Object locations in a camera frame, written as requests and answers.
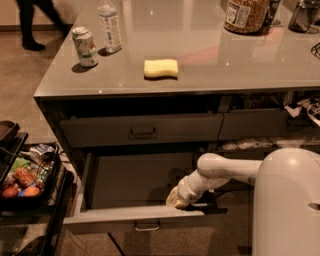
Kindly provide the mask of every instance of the person's leg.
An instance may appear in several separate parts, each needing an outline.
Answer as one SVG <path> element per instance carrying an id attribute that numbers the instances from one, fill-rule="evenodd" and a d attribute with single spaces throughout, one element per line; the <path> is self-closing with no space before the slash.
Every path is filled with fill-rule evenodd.
<path id="1" fill-rule="evenodd" d="M 64 37 L 66 37 L 69 32 L 68 26 L 64 24 L 60 18 L 59 13 L 54 8 L 52 0 L 33 0 L 33 2 L 56 24 Z"/>
<path id="2" fill-rule="evenodd" d="M 19 7 L 20 28 L 22 33 L 22 46 L 25 49 L 41 51 L 45 46 L 38 44 L 32 36 L 33 0 L 16 0 Z"/>

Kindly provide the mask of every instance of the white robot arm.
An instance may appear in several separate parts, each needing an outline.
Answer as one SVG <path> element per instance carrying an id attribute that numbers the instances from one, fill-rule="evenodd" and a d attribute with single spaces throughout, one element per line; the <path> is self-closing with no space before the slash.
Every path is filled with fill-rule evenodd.
<path id="1" fill-rule="evenodd" d="M 180 180 L 167 198 L 167 205 L 185 208 L 195 203 L 207 190 L 228 183 L 231 178 L 254 185 L 262 161 L 233 160 L 213 153 L 202 155 L 197 169 Z"/>
<path id="2" fill-rule="evenodd" d="M 263 161 L 204 154 L 167 205 L 184 208 L 231 178 L 249 184 L 256 179 L 253 256 L 320 255 L 320 155 L 299 148 L 276 150 Z"/>

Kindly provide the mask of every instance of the black pants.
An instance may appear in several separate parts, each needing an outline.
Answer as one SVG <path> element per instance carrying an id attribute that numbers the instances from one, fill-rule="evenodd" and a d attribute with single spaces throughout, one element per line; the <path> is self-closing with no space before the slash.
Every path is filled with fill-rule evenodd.
<path id="1" fill-rule="evenodd" d="M 20 9 L 20 27 L 23 42 L 34 41 L 32 36 L 32 20 L 34 14 L 33 5 L 37 5 L 51 20 L 59 30 L 67 35 L 67 26 L 61 20 L 58 12 L 53 6 L 52 0 L 16 0 Z"/>

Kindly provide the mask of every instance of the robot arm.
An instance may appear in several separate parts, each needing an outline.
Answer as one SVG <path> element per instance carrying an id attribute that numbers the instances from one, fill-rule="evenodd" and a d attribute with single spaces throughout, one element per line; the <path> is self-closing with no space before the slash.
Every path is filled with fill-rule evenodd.
<path id="1" fill-rule="evenodd" d="M 228 183 L 231 178 L 254 185 L 262 161 L 231 160 L 213 153 L 202 155 L 197 169 L 180 180 L 167 198 L 167 206 L 185 208 L 207 190 Z"/>

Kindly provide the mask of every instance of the drawer handle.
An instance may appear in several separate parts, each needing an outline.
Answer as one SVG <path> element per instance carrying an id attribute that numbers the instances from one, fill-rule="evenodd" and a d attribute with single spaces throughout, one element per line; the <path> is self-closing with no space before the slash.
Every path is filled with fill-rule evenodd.
<path id="1" fill-rule="evenodd" d="M 130 129 L 130 135 L 136 139 L 155 137 L 157 134 L 155 127 L 136 127 Z"/>
<path id="2" fill-rule="evenodd" d="M 134 229 L 138 232 L 150 232 L 150 231 L 157 231 L 160 228 L 160 224 L 158 223 L 156 227 L 154 228 L 138 228 L 137 225 L 134 227 Z"/>
<path id="3" fill-rule="evenodd" d="M 312 127 L 312 124 L 309 120 L 287 119 L 286 122 L 289 127 L 296 127 L 296 128 Z"/>

